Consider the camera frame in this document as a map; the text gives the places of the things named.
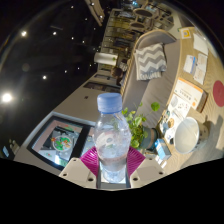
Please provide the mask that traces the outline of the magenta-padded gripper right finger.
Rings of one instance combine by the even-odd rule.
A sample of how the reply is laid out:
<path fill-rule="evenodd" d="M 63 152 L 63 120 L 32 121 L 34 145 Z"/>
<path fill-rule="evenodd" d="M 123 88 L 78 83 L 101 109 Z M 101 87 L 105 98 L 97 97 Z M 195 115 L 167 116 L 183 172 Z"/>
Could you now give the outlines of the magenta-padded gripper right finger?
<path fill-rule="evenodd" d="M 132 188 L 140 188 L 166 176 L 165 171 L 153 158 L 147 158 L 130 147 L 127 154 L 127 175 Z"/>

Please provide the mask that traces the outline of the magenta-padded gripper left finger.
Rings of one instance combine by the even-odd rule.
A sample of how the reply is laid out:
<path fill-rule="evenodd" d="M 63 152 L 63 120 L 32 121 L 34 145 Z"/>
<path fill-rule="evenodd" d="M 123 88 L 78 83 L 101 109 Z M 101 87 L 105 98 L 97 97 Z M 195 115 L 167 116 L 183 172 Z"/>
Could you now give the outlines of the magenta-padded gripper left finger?
<path fill-rule="evenodd" d="M 92 147 L 80 158 L 73 157 L 59 176 L 84 188 L 99 187 L 99 160 L 97 150 Z"/>

